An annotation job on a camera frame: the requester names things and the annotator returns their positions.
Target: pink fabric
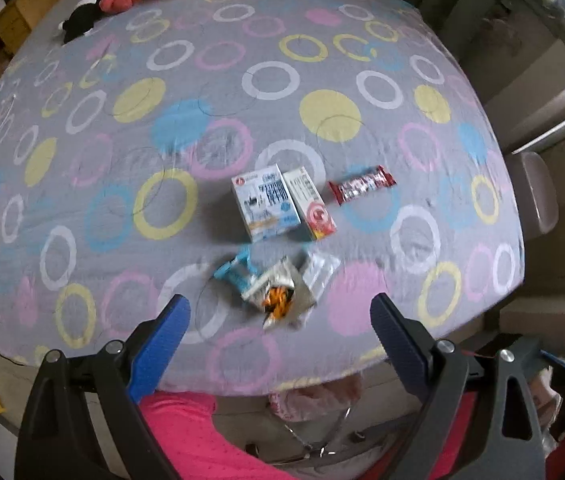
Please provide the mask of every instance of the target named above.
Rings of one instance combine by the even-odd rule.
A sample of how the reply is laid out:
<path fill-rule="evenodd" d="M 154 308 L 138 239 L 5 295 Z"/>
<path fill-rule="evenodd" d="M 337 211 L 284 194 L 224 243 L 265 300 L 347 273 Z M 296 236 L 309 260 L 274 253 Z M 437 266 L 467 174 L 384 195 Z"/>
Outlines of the pink fabric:
<path fill-rule="evenodd" d="M 229 444 L 211 415 L 208 394 L 156 392 L 140 401 L 140 411 L 182 480 L 293 480 L 293 477 Z"/>

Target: metal screw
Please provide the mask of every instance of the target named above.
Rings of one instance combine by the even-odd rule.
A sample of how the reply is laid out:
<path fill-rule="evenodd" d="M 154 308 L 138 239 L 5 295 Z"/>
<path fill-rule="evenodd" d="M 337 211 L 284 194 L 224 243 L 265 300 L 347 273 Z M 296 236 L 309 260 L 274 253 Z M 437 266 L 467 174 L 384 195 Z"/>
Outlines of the metal screw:
<path fill-rule="evenodd" d="M 109 341 L 104 349 L 107 351 L 107 354 L 119 354 L 122 352 L 123 347 L 122 341 L 118 341 L 117 339 L 114 341 Z"/>
<path fill-rule="evenodd" d="M 500 350 L 500 359 L 502 359 L 503 361 L 507 361 L 508 363 L 512 363 L 515 357 L 511 350 L 507 350 L 505 348 Z"/>
<path fill-rule="evenodd" d="M 456 346 L 448 339 L 440 339 L 440 341 L 436 343 L 436 346 L 443 354 L 453 354 L 456 349 Z"/>
<path fill-rule="evenodd" d="M 50 350 L 45 355 L 45 361 L 48 363 L 55 363 L 58 359 L 60 359 L 60 350 Z"/>

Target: white box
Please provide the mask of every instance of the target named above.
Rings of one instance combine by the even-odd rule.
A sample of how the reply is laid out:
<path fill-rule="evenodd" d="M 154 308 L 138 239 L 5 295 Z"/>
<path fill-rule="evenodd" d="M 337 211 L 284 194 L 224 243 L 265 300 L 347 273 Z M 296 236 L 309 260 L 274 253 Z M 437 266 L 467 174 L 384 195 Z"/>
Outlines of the white box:
<path fill-rule="evenodd" d="M 320 193 L 313 185 L 305 167 L 288 171 L 283 178 L 289 187 L 291 198 L 300 216 L 309 227 L 314 240 L 320 240 L 336 232 L 335 222 L 323 202 Z"/>
<path fill-rule="evenodd" d="M 252 242 L 279 235 L 300 224 L 278 164 L 231 179 Z"/>

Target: blue gripper pad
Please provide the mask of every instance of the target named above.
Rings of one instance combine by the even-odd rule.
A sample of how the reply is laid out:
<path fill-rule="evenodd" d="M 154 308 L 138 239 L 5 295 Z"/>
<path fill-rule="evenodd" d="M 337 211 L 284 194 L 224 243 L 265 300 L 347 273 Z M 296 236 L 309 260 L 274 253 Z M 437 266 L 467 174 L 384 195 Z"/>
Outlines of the blue gripper pad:
<path fill-rule="evenodd" d="M 145 395 L 155 392 L 160 378 L 176 353 L 192 314 L 189 301 L 176 294 L 165 306 L 166 316 L 156 319 L 154 332 L 147 338 L 131 363 L 127 393 L 137 404 Z"/>
<path fill-rule="evenodd" d="M 417 322 L 405 319 L 386 294 L 379 294 L 371 300 L 371 326 L 391 365 L 405 390 L 424 402 L 429 395 L 429 365 L 421 349 L 407 332 L 406 323 Z M 431 338 L 424 327 L 422 331 Z"/>

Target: penguin plush toy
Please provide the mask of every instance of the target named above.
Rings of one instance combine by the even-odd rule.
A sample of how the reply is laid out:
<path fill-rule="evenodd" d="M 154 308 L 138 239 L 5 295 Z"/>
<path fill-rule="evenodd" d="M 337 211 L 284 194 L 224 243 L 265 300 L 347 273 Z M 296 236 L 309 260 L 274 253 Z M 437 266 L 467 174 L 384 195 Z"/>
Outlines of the penguin plush toy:
<path fill-rule="evenodd" d="M 74 7 L 71 16 L 58 25 L 59 30 L 65 31 L 63 44 L 79 38 L 94 28 L 94 23 L 104 16 L 100 8 L 101 0 L 80 0 Z"/>

